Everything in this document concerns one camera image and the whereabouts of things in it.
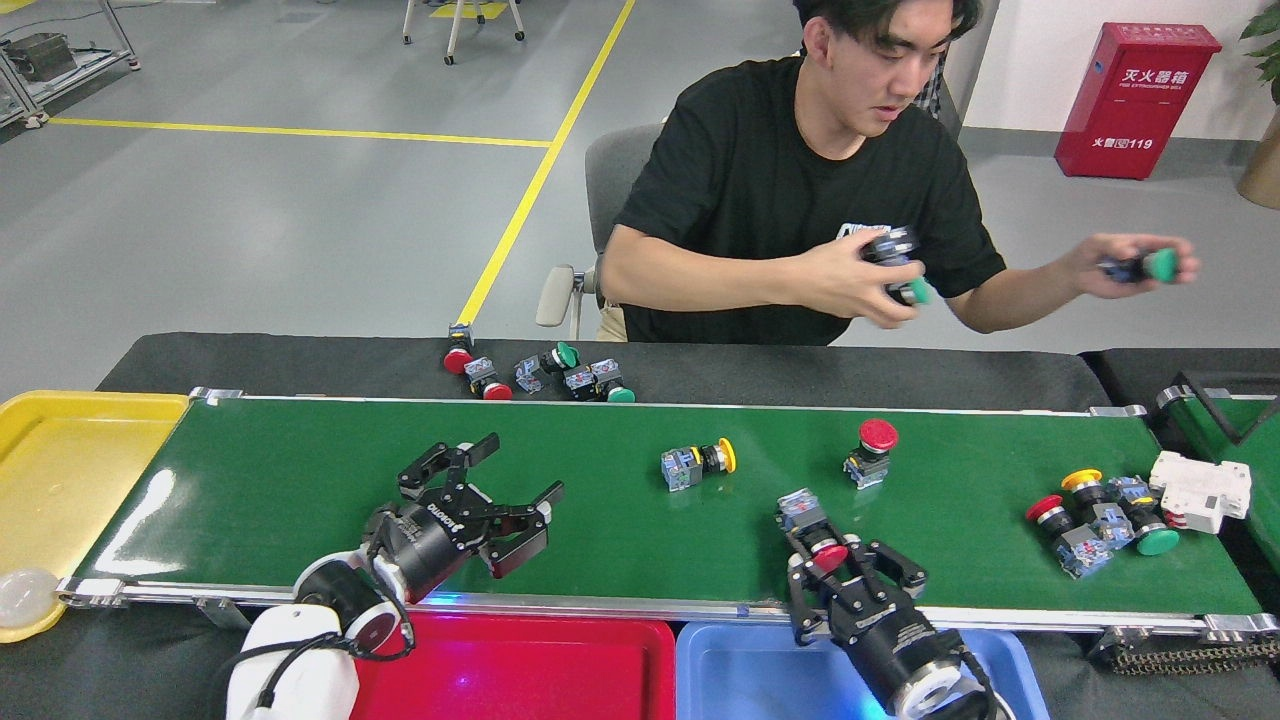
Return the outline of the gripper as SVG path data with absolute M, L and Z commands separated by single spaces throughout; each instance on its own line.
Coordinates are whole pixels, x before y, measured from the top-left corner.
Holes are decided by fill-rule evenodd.
M 790 626 L 796 646 L 832 635 L 882 706 L 941 706 L 963 678 L 963 638 L 938 630 L 916 600 L 923 566 L 878 539 L 850 541 L 852 579 L 831 591 L 835 569 L 800 553 L 787 560 Z
M 364 528 L 370 559 L 416 603 L 477 555 L 494 579 L 508 577 L 548 544 L 564 483 L 550 483 L 529 503 L 495 503 L 468 482 L 471 468 L 500 447 L 494 432 L 477 443 L 435 443 L 398 474 L 404 503 L 376 509 Z

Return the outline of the person's right hand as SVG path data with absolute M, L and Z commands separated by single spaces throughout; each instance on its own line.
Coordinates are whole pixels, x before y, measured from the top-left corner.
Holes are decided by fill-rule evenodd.
M 861 228 L 812 249 L 804 258 L 812 306 L 882 329 L 916 319 L 929 291 L 914 249 L 908 232 L 888 227 Z

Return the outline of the person's left hand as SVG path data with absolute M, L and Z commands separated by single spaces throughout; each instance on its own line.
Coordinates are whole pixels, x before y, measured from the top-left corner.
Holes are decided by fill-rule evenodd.
M 1105 273 L 1103 264 L 1125 265 L 1137 258 L 1162 256 L 1172 272 L 1167 279 L 1146 277 L 1119 282 Z M 1129 299 L 1170 284 L 1189 284 L 1198 278 L 1202 261 L 1183 237 L 1164 234 L 1098 233 L 1082 241 L 1066 258 L 1071 287 L 1097 299 Z

